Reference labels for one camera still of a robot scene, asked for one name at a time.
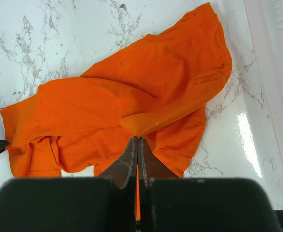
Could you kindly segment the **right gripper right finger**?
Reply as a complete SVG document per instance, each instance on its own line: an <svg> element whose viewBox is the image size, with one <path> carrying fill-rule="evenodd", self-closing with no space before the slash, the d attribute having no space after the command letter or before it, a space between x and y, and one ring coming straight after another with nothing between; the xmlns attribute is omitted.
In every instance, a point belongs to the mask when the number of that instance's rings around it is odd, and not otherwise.
<svg viewBox="0 0 283 232"><path fill-rule="evenodd" d="M146 139L138 141L138 170L140 187L148 188L151 178L178 178L151 151Z"/></svg>

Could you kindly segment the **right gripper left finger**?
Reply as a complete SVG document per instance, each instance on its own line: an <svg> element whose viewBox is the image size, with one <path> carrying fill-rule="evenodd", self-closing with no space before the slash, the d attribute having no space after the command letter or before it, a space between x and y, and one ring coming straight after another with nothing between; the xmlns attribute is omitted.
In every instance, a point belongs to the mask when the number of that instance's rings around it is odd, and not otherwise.
<svg viewBox="0 0 283 232"><path fill-rule="evenodd" d="M131 177L136 180L137 158L138 140L134 136L129 139L122 155L97 177L111 178L119 189L124 189Z"/></svg>

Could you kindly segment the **orange t shirt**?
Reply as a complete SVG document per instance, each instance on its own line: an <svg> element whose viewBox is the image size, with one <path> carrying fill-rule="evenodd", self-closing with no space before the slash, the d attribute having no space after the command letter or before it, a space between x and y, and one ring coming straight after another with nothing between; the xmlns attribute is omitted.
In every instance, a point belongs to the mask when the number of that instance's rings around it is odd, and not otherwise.
<svg viewBox="0 0 283 232"><path fill-rule="evenodd" d="M143 137L182 177L206 127L206 104L226 85L232 58L209 3L148 34L79 77L56 79L1 110L14 177L107 169Z"/></svg>

